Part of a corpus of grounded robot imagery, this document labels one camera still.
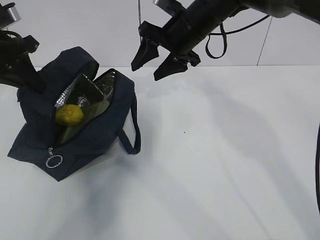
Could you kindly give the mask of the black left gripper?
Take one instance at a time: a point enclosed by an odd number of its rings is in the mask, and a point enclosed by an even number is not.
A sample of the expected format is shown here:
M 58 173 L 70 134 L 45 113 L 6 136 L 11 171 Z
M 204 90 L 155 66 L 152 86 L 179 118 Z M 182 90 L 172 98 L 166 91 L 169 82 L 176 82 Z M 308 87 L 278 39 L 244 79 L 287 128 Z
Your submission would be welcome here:
M 34 53 L 39 42 L 28 35 L 2 34 L 0 36 L 0 83 L 12 87 L 30 87 L 43 93 L 46 83 L 35 70 L 29 54 Z

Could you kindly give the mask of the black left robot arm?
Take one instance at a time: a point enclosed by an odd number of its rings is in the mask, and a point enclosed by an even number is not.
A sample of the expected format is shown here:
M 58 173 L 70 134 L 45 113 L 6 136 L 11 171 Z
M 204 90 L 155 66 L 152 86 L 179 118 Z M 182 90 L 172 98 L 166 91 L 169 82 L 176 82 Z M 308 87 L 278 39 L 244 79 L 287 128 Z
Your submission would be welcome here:
M 39 42 L 31 35 L 22 37 L 10 30 L 0 31 L 0 83 L 15 88 L 28 87 L 44 92 L 46 83 L 37 73 L 30 54 Z

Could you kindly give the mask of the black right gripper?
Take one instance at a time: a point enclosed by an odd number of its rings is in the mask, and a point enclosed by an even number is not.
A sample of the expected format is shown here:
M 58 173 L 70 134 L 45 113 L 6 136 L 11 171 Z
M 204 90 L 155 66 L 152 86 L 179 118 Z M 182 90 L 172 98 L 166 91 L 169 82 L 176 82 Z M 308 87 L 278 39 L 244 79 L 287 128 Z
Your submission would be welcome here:
M 141 42 L 137 54 L 131 62 L 131 70 L 137 71 L 144 64 L 159 57 L 158 47 L 167 49 L 170 54 L 153 73 L 159 81 L 170 75 L 184 73 L 187 64 L 197 66 L 201 60 L 193 48 L 199 43 L 194 27 L 186 17 L 187 10 L 180 11 L 162 27 L 144 21 L 138 27 Z

